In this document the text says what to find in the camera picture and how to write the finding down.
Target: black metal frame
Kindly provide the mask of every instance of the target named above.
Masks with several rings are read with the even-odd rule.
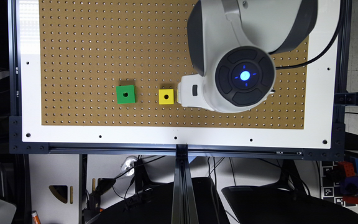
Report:
[[[347,61],[351,25],[351,0],[346,0],[345,23],[339,33],[335,93],[346,91]],[[10,3],[9,53],[11,70],[11,117],[9,125],[9,152],[14,154],[151,154],[172,155],[174,144],[78,144],[52,142],[23,142],[21,125],[21,75],[17,55],[16,1]],[[344,107],[334,106],[330,149],[279,148],[279,147],[222,147],[188,145],[189,156],[228,156],[266,159],[304,159],[340,161],[344,155]]]

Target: pegboard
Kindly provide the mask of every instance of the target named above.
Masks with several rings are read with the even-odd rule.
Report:
[[[42,125],[303,129],[306,68],[278,70],[276,93],[224,114],[159,105],[158,90],[194,74],[187,18],[196,1],[40,1]],[[307,61],[308,39],[273,55],[276,66]],[[117,104],[116,86],[137,102]]]

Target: white frame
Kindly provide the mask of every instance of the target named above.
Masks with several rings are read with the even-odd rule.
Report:
[[[336,28],[339,6],[340,0],[319,1],[317,23],[309,37],[308,58],[315,57],[327,46]],[[18,0],[17,7],[24,142],[331,147],[337,41],[321,59],[308,66],[304,129],[42,125],[39,2]]]

